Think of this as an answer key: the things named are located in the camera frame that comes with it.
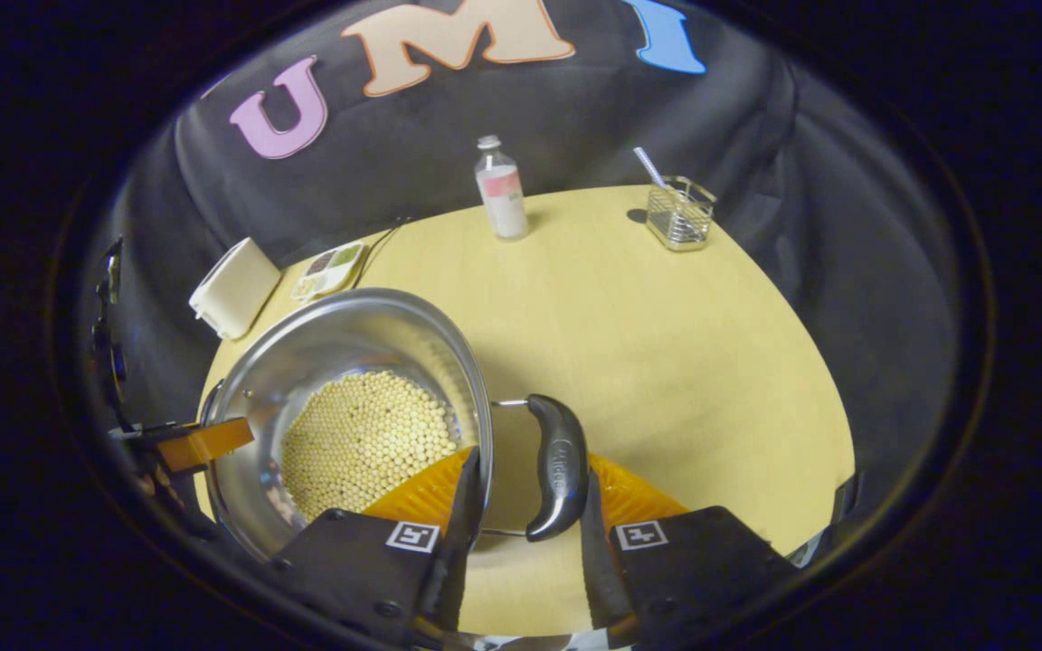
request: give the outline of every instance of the bottle label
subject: bottle label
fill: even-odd
[[[487,197],[505,197],[514,193],[521,194],[521,174],[514,172],[497,178],[481,180]]]

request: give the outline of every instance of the blue letter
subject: blue letter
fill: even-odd
[[[638,50],[638,58],[661,69],[702,74],[702,65],[690,49],[690,37],[683,28],[686,14],[654,3],[653,0],[621,0],[631,5],[641,21],[641,31],[646,34],[646,46]]]

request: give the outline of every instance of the cable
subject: cable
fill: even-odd
[[[372,267],[372,260],[373,260],[374,257],[376,257],[376,254],[377,254],[376,247],[380,247],[381,243],[384,243],[386,240],[388,240],[389,237],[392,237],[392,235],[394,233],[396,233],[397,230],[400,230],[400,229],[401,229],[401,226],[393,227],[393,229],[390,230],[388,233],[384,233],[383,235],[380,235],[380,237],[376,239],[375,243],[373,243],[372,248],[368,249],[368,253],[365,255],[365,258],[359,260],[359,270],[356,271],[356,277],[355,277],[354,280],[352,280],[351,287],[348,287],[348,289],[355,290],[356,289],[356,284],[359,284],[359,278],[364,277],[365,272],[368,271],[369,267]]]

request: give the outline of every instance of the wooden table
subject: wooden table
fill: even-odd
[[[705,249],[676,254],[626,218],[645,207],[648,189],[526,198],[532,232],[516,243],[493,236],[480,206],[410,223],[359,284],[413,292],[445,311],[491,399],[557,397],[592,452],[684,506],[726,506],[792,552],[826,527],[836,487],[854,473],[839,392],[793,309],[722,230],[712,228]],[[251,330],[223,342],[203,395],[298,307],[290,291],[309,262],[286,269]],[[539,504],[538,425],[524,410],[495,410],[493,426],[485,526],[524,528]],[[576,527],[542,544],[481,536],[461,630],[590,629],[579,556]]]

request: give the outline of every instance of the plastic bottle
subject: plastic bottle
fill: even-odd
[[[501,153],[501,141],[496,135],[485,135],[476,141],[480,160],[476,161],[476,189],[493,231],[501,240],[520,240],[529,233],[529,219],[524,214],[524,195],[521,194],[521,174],[518,165]]]

